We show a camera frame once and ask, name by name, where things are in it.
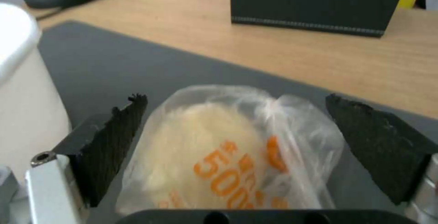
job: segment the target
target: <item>clear plastic bag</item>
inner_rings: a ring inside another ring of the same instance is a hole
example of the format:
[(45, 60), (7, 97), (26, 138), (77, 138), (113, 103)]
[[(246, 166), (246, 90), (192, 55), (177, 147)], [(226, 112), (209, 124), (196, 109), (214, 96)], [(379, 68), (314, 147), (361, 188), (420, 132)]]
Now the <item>clear plastic bag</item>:
[(252, 87), (184, 88), (151, 114), (116, 211), (333, 208), (344, 138), (310, 102)]

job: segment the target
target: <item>stitching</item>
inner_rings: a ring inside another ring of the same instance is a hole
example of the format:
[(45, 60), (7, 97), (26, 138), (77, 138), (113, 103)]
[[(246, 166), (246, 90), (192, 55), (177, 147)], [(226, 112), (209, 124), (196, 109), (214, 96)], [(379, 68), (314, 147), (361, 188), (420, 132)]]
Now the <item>stitching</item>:
[(382, 34), (383, 35), (385, 33), (385, 31), (383, 31), (383, 30), (374, 30), (374, 29), (357, 28), (357, 27), (349, 27), (349, 26), (332, 26), (332, 25), (322, 25), (322, 24), (314, 24), (314, 23), (290, 22), (290, 21), (252, 18), (252, 17), (241, 17), (241, 16), (232, 16), (231, 20), (236, 21), (236, 22), (254, 22), (254, 23), (264, 23), (264, 24), (271, 24), (271, 25), (329, 29), (329, 30), (334, 30), (334, 31), (366, 32), (369, 34)]

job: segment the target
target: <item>wooden desk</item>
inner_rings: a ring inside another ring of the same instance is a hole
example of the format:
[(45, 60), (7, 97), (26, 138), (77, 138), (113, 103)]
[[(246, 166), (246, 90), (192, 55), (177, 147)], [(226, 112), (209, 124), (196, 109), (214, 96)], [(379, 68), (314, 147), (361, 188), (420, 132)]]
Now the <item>wooden desk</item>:
[(100, 0), (78, 20), (438, 118), (438, 12), (396, 11), (381, 39), (230, 23), (230, 0)]

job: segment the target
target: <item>gray mat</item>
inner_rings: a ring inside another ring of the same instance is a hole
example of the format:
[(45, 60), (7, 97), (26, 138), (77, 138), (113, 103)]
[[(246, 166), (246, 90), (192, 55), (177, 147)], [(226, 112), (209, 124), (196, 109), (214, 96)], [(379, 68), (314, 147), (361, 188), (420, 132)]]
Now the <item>gray mat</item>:
[[(251, 85), (273, 96), (290, 93), (309, 99), (321, 110), (328, 90), (282, 79), (207, 57), (172, 49), (77, 22), (47, 29), (39, 49), (65, 104), (73, 126), (95, 113), (124, 106), (131, 93), (145, 93), (149, 106), (145, 118), (176, 90), (189, 85)], [(434, 141), (438, 121), (389, 107), (387, 110)], [(120, 191), (121, 173), (89, 223), (112, 223)], [(369, 174), (345, 149), (328, 183), (338, 208), (384, 209), (402, 213), (372, 182)]]

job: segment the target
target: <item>white container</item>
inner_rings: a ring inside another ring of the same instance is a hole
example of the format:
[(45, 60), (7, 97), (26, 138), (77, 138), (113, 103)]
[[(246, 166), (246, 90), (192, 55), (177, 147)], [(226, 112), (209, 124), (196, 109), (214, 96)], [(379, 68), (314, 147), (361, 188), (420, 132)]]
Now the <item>white container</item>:
[(39, 54), (33, 17), (0, 4), (0, 164), (24, 179), (31, 158), (69, 132), (64, 105)]

